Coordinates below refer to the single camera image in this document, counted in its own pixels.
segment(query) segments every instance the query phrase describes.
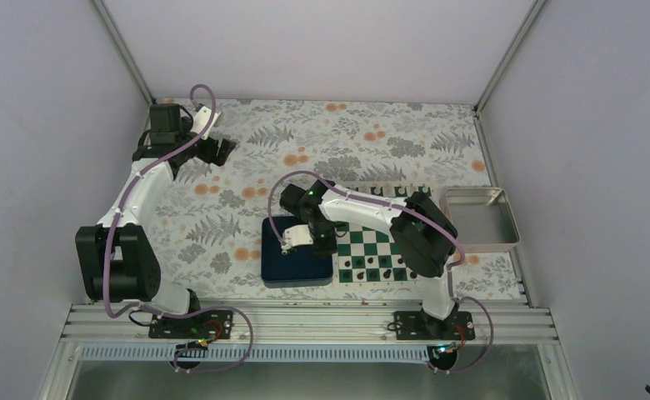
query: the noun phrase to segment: green and white checkered board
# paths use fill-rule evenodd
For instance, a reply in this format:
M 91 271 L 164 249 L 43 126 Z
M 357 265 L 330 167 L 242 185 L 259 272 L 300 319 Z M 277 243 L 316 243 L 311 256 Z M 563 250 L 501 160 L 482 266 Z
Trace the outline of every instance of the green and white checkered board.
M 414 192 L 424 192 L 437 198 L 434 196 L 437 192 L 427 182 L 350 182 L 342 185 L 361 193 L 388 198 L 407 198 Z M 337 235 L 341 236 L 337 238 L 337 254 L 332 256 L 336 286 L 410 288 L 421 280 L 406 267 L 398 245 L 386 233 L 344 223 L 337 228 Z

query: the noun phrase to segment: perforated metal strip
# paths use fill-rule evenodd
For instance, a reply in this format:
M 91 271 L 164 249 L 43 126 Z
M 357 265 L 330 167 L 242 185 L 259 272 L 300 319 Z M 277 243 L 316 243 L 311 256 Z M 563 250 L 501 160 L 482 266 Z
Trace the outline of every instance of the perforated metal strip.
M 170 361 L 175 344 L 85 343 L 82 360 Z M 213 344 L 181 360 L 229 362 L 238 360 L 246 345 Z M 252 363 L 420 363 L 427 360 L 425 346 L 343 346 L 256 344 L 247 361 Z

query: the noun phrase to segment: metal tray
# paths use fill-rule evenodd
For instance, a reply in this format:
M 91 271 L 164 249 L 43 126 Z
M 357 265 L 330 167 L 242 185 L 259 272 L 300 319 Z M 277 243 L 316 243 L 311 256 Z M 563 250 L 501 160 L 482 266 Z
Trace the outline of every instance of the metal tray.
M 500 187 L 448 187 L 440 209 L 469 253 L 505 253 L 519 244 L 512 207 Z

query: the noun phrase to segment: gray wall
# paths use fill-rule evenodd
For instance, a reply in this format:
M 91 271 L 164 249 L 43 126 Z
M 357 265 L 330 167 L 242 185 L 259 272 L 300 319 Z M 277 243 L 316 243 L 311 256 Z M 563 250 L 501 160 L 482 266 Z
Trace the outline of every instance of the gray wall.
M 107 0 L 156 96 L 476 103 L 533 0 Z
M 74 234 L 111 205 L 146 115 L 89 2 L 0 2 L 0 399 L 37 396 L 84 299 Z
M 581 394 L 650 398 L 650 2 L 551 1 L 482 123 Z

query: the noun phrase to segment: patterned table surface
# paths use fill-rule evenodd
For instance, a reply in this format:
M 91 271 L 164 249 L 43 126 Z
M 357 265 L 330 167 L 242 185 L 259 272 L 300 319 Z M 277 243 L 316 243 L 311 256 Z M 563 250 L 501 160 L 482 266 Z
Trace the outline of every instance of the patterned table surface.
M 193 109 L 187 99 L 162 101 Z M 203 298 L 420 298 L 406 288 L 264 287 L 261 223 L 271 186 L 288 172 L 312 170 L 335 181 L 490 184 L 469 106 L 218 100 L 217 108 L 223 116 L 211 134 L 237 141 L 237 148 L 223 167 L 185 164 L 147 227 L 164 276 Z M 275 215 L 286 215 L 278 198 L 274 204 Z M 521 298 L 506 253 L 469 255 L 453 281 L 461 296 Z

